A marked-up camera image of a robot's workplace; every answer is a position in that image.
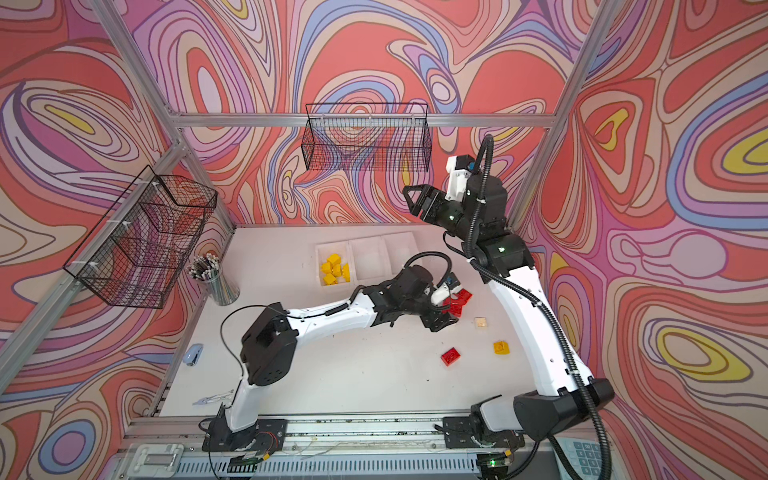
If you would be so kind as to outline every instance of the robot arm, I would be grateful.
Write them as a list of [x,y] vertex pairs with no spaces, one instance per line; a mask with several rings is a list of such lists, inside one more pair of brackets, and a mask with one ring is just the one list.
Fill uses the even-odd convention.
[[[448,192],[431,185],[403,189],[411,214],[464,242],[464,252],[451,249],[470,257],[470,263],[482,273],[509,315],[533,368],[535,391],[514,398],[497,396],[473,406],[478,433],[482,437],[484,432],[513,430],[538,442],[590,417],[598,418],[597,428],[597,410],[613,399],[614,390],[606,379],[593,377],[551,315],[533,257],[523,240],[506,230],[507,192],[498,178],[489,176],[490,160],[486,161],[481,176],[474,158],[452,157]],[[449,275],[450,259],[439,252],[420,255],[425,254],[443,256],[449,262],[437,286],[432,285],[429,272],[409,265],[416,256],[394,279],[358,287],[349,300],[302,310],[284,310],[274,303],[264,310],[243,336],[240,358],[247,374],[224,413],[230,436],[253,428],[266,387],[288,373],[296,347],[348,329],[392,325],[404,314],[418,315],[433,332],[458,321],[439,307],[458,287],[453,274]],[[603,445],[604,458],[610,457],[607,437],[601,440],[601,451]],[[610,475],[610,464],[607,472]]]
[[[432,284],[432,274],[427,269],[411,265],[428,255],[442,257],[448,263],[437,286]],[[280,303],[269,305],[242,338],[240,359],[247,373],[238,384],[231,406],[223,412],[229,431],[236,433],[253,427],[268,386],[289,372],[293,354],[302,345],[345,330],[383,323],[391,326],[402,315],[418,315],[432,332],[458,322],[442,307],[442,301],[460,288],[450,272],[450,261],[444,253],[424,252],[406,262],[394,279],[359,286],[348,300],[294,310],[285,310]]]

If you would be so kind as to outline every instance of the wire mesh basket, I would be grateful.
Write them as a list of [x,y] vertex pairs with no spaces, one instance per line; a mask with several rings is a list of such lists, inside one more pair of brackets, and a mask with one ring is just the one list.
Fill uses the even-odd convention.
[[68,273],[108,305],[163,308],[216,207],[216,191],[186,177],[152,172],[145,183],[136,204],[91,258],[70,262],[76,250],[65,263]]
[[428,112],[421,102],[307,104],[306,169],[428,171]]

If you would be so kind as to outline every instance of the mounting plate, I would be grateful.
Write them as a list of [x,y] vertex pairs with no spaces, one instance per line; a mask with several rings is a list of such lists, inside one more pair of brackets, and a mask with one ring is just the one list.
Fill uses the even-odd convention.
[[204,430],[207,435],[203,440],[203,451],[278,452],[283,449],[287,426],[288,421],[285,419],[258,419],[255,425],[232,432],[224,416],[224,407],[221,406],[218,415],[210,419],[210,424]]
[[443,417],[443,438],[448,449],[472,449],[477,447],[487,449],[509,449],[513,452],[525,446],[521,435],[512,430],[492,432],[483,439],[473,439],[472,419],[466,417]]

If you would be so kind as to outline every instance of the black cable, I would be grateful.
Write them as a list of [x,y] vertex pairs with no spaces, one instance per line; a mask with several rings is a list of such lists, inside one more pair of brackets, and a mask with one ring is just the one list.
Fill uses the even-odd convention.
[[237,358],[237,355],[235,355],[235,353],[227,345],[227,342],[224,341],[224,324],[235,313],[240,312],[241,310],[245,310],[246,308],[253,308],[255,306],[260,306],[260,307],[265,308],[265,309],[270,309],[270,310],[272,310],[272,311],[274,311],[276,313],[279,313],[280,315],[285,315],[286,317],[292,318],[292,319],[308,319],[308,318],[314,318],[316,316],[323,316],[323,315],[326,314],[325,312],[323,312],[323,313],[317,313],[315,315],[309,315],[309,316],[291,316],[291,315],[286,315],[286,313],[284,311],[278,310],[277,308],[275,308],[273,306],[269,306],[269,305],[256,305],[256,304],[254,304],[254,305],[242,306],[239,309],[234,310],[233,312],[230,312],[229,315],[225,316],[224,320],[221,321],[221,325],[219,325],[219,337],[221,338],[221,342],[224,344],[224,348],[227,349],[227,351],[230,353],[232,358],[234,358],[235,361],[237,362],[237,365],[240,367],[240,380],[237,382],[237,387],[235,388],[235,394],[232,397],[232,402],[230,403],[229,406],[224,407],[225,410],[226,409],[231,409],[232,405],[234,405],[235,400],[237,399],[237,392],[240,390],[240,384],[242,383],[243,377],[245,376],[245,368],[243,367],[243,363],[240,361],[240,359]]
[[[611,447],[608,443],[608,435],[605,432],[605,425],[603,425],[603,420],[600,418],[598,409],[594,405],[592,395],[590,395],[587,387],[584,385],[584,380],[581,378],[581,374],[579,373],[578,367],[576,365],[576,360],[574,359],[573,353],[571,352],[571,344],[568,342],[568,338],[565,336],[565,333],[563,332],[558,319],[554,316],[552,311],[550,311],[550,309],[547,308],[546,305],[544,305],[544,303],[538,297],[536,297],[536,295],[528,292],[521,286],[494,274],[492,271],[483,267],[480,262],[474,258],[473,253],[478,238],[478,231],[476,229],[478,218],[480,216],[480,205],[484,203],[485,200],[485,184],[487,183],[488,176],[491,173],[491,163],[493,161],[493,136],[490,134],[485,135],[482,143],[480,144],[480,150],[478,152],[477,159],[478,162],[482,158],[483,154],[485,155],[485,166],[483,167],[482,172],[482,182],[480,183],[480,191],[478,192],[477,202],[475,203],[475,211],[472,212],[472,219],[470,220],[469,229],[467,230],[467,240],[463,244],[464,253],[467,258],[470,259],[469,264],[472,265],[472,268],[480,272],[481,275],[506,286],[519,295],[524,296],[534,305],[536,305],[537,308],[544,314],[544,317],[547,319],[549,325],[554,330],[554,334],[558,339],[558,343],[560,344],[560,349],[563,351],[565,362],[568,364],[568,372],[576,383],[576,387],[578,389],[581,400],[587,406],[587,412],[589,413],[592,423],[594,424],[594,430],[598,435],[598,443],[600,444],[600,453],[602,459],[600,476],[598,478],[599,480],[608,480],[611,477],[612,464]],[[571,475],[571,478],[574,480],[581,480],[581,477],[579,477],[575,471],[573,472],[573,475],[570,472],[568,474]]]
[[436,424],[436,423],[433,423],[433,424],[432,424],[432,427],[433,427],[433,428],[434,428],[434,429],[435,429],[437,432],[440,432],[440,433],[446,433],[446,432],[448,432],[448,433],[454,433],[454,434],[456,434],[456,435],[470,435],[470,436],[472,436],[472,430],[457,430],[457,429],[451,429],[451,428],[449,428],[449,427],[445,427],[445,426],[442,426],[442,425],[438,425],[438,424]]
[[208,422],[208,427],[210,428],[210,423],[211,423],[213,420],[215,420],[215,419],[216,419],[215,417],[210,417],[210,418],[207,418],[207,419],[202,419],[202,420],[200,420],[200,421],[197,423],[197,427],[198,427],[200,430],[202,430],[203,432],[205,432],[205,433],[206,433],[206,435],[207,435],[207,434],[208,434],[208,429],[204,429],[204,428],[203,428],[203,422]]
[[362,292],[362,289],[365,287],[363,285],[358,285],[355,287],[355,291],[352,292],[352,295],[349,296],[349,305],[352,305],[352,302],[355,301],[355,297],[358,293]]
[[467,256],[464,254],[464,252],[462,252],[458,248],[456,248],[453,245],[451,245],[450,243],[448,243],[448,239],[445,238],[447,236],[448,236],[448,231],[446,230],[445,232],[442,233],[442,242],[445,244],[446,247],[448,247],[448,250],[451,250],[453,253],[458,253],[462,257],[466,258]]
[[536,442],[533,444],[533,449],[531,449],[531,453],[528,454],[527,457],[525,457],[525,460],[514,470],[509,472],[506,476],[500,478],[500,480],[509,480],[510,478],[514,478],[518,475],[520,475],[523,470],[525,470],[533,461],[534,456],[536,455],[536,452],[538,452],[538,446],[541,442]]
[[558,443],[558,440],[554,437],[554,435],[547,435],[547,439],[552,444],[552,449],[554,450],[554,453],[560,459],[560,463],[563,464],[563,468],[565,468],[565,471],[568,473],[568,475],[573,480],[581,480],[581,477],[576,472],[576,470],[574,470],[573,466],[571,465],[571,461],[568,460],[568,457],[565,455],[565,452],[563,452],[563,448],[560,446],[560,443]]
[[210,450],[208,450],[208,463],[210,463],[210,470],[214,473],[216,480],[221,480],[219,475],[216,473],[216,470],[214,469],[214,461],[210,459]]
[[413,262],[417,261],[419,258],[423,258],[423,257],[440,257],[443,260],[445,260],[445,262],[447,263],[447,265],[445,266],[445,273],[443,274],[443,276],[440,279],[440,281],[437,282],[437,286],[441,286],[448,279],[448,275],[451,274],[451,269],[453,268],[453,262],[451,261],[451,257],[449,257],[448,255],[444,254],[443,252],[432,252],[432,251],[431,252],[421,252],[421,253],[417,253],[413,257],[409,258],[408,261],[406,262],[406,264],[403,266],[403,268],[408,268],[409,266],[411,266],[411,263],[413,263]]

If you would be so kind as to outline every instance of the psychedelic wallpaper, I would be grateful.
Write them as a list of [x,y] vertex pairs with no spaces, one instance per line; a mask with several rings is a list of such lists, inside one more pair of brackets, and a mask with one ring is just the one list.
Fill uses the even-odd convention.
[[627,2],[522,230],[630,478],[768,478],[768,2]]
[[[176,111],[305,111],[312,102],[424,101],[437,113],[552,112],[591,23],[590,2],[128,3],[123,19]],[[412,221],[405,184],[445,179],[484,128],[433,129],[428,174],[307,172],[302,128],[185,134],[233,221]],[[514,190],[542,129],[491,131]]]
[[[0,2],[0,344],[168,149],[86,4]],[[221,230],[210,222],[198,249],[219,251]],[[162,311],[78,295],[0,396],[0,478],[98,476],[154,397],[199,298],[186,283]]]
[[403,186],[443,185],[447,182],[448,156],[475,154],[488,133],[496,138],[494,174],[514,192],[544,133],[543,128],[462,127],[456,129],[456,153],[438,145],[432,147],[429,172],[344,172],[306,170],[301,128],[185,130],[221,200],[239,225],[414,221],[401,193]]

